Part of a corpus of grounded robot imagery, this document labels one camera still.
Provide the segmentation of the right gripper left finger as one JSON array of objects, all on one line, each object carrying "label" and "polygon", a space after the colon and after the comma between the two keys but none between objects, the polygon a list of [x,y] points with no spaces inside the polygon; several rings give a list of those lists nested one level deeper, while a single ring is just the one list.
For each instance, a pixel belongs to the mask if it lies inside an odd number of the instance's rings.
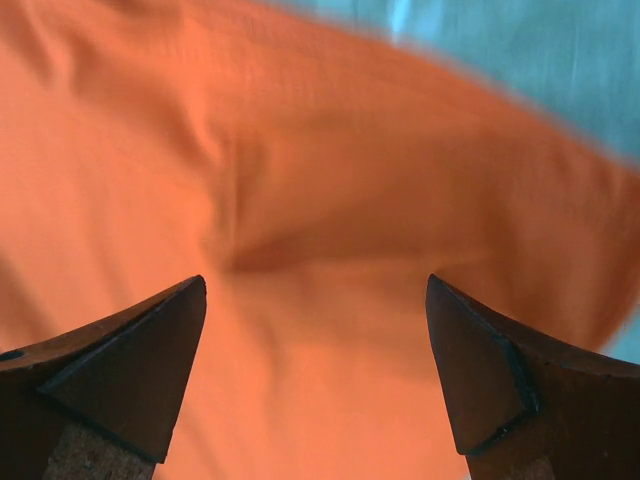
[{"label": "right gripper left finger", "polygon": [[205,316],[197,275],[2,353],[2,478],[152,478],[167,457]]}]

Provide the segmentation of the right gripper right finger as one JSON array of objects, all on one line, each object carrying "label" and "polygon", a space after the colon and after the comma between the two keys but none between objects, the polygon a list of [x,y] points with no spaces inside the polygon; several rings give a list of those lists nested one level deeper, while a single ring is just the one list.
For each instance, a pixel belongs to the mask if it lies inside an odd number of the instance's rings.
[{"label": "right gripper right finger", "polygon": [[471,478],[638,478],[638,365],[527,327],[435,275],[426,316]]}]

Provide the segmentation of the orange t shirt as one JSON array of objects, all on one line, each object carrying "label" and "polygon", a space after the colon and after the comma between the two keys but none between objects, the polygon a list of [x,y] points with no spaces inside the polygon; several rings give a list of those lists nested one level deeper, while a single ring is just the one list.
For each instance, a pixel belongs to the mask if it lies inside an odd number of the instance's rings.
[{"label": "orange t shirt", "polygon": [[1,346],[189,276],[162,479],[456,479],[436,274],[598,349],[639,176],[433,58],[253,1],[1,5]]}]

